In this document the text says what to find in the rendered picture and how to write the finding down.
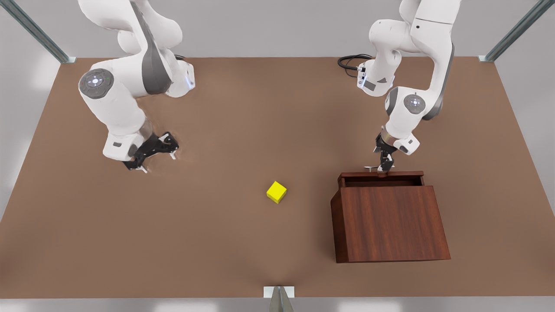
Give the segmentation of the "dark wooden drawer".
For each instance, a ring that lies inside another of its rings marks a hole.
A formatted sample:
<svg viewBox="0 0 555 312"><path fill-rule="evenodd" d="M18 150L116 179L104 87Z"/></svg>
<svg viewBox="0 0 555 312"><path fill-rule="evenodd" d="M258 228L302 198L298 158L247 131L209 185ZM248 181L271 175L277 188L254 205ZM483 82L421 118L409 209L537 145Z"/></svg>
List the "dark wooden drawer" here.
<svg viewBox="0 0 555 312"><path fill-rule="evenodd" d="M337 178L338 186L378 187L378 186L424 186L422 171L388 171L388 172L343 172Z"/></svg>

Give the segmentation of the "dark wooden cabinet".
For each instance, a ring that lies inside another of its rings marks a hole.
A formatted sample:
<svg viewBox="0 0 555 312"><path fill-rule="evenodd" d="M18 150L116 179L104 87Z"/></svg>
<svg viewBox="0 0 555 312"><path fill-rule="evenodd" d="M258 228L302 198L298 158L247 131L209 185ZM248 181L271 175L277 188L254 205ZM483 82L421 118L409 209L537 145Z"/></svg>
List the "dark wooden cabinet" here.
<svg viewBox="0 0 555 312"><path fill-rule="evenodd" d="M431 185L339 187L330 205L339 264L451 258Z"/></svg>

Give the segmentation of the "yellow cube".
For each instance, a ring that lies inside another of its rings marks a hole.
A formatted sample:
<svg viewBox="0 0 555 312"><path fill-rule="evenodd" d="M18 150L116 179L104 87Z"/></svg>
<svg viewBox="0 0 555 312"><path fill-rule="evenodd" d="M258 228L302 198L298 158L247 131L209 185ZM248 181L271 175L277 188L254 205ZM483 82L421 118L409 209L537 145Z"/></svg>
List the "yellow cube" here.
<svg viewBox="0 0 555 312"><path fill-rule="evenodd" d="M270 188L266 191L266 195L276 204L279 204L285 196L287 189L279 182L272 183Z"/></svg>

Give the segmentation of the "silver frame post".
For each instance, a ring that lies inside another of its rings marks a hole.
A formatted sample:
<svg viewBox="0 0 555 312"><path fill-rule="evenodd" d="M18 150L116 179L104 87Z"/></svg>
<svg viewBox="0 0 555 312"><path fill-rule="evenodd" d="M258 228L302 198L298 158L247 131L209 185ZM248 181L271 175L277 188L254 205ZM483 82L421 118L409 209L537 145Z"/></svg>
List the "silver frame post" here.
<svg viewBox="0 0 555 312"><path fill-rule="evenodd" d="M295 298L294 286L264 286L264 298L270 298L269 312L294 312L290 298Z"/></svg>
<svg viewBox="0 0 555 312"><path fill-rule="evenodd" d="M526 30L528 30L551 6L555 4L555 0L538 0L538 2L511 28L511 30L489 51L486 55L478 56L480 62L493 63L507 51L509 47Z"/></svg>
<svg viewBox="0 0 555 312"><path fill-rule="evenodd" d="M76 62L77 58L68 56L14 0L0 0L0 6L61 64Z"/></svg>

